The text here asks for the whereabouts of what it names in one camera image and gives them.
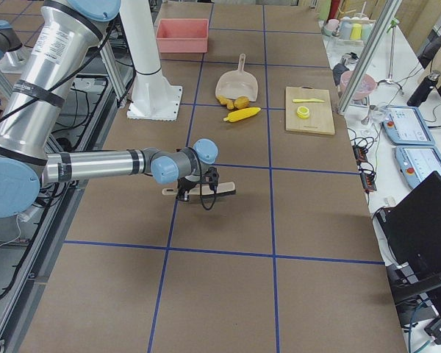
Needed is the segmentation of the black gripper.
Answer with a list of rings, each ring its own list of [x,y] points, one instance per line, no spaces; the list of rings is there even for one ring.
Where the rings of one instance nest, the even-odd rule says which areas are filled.
[[[185,177],[181,178],[177,182],[176,199],[178,201],[188,201],[189,192],[197,185],[201,185],[202,187],[207,186],[213,192],[213,194],[208,195],[206,191],[203,191],[204,199],[216,198],[218,178],[219,174],[216,167],[209,167],[199,181],[190,181]]]

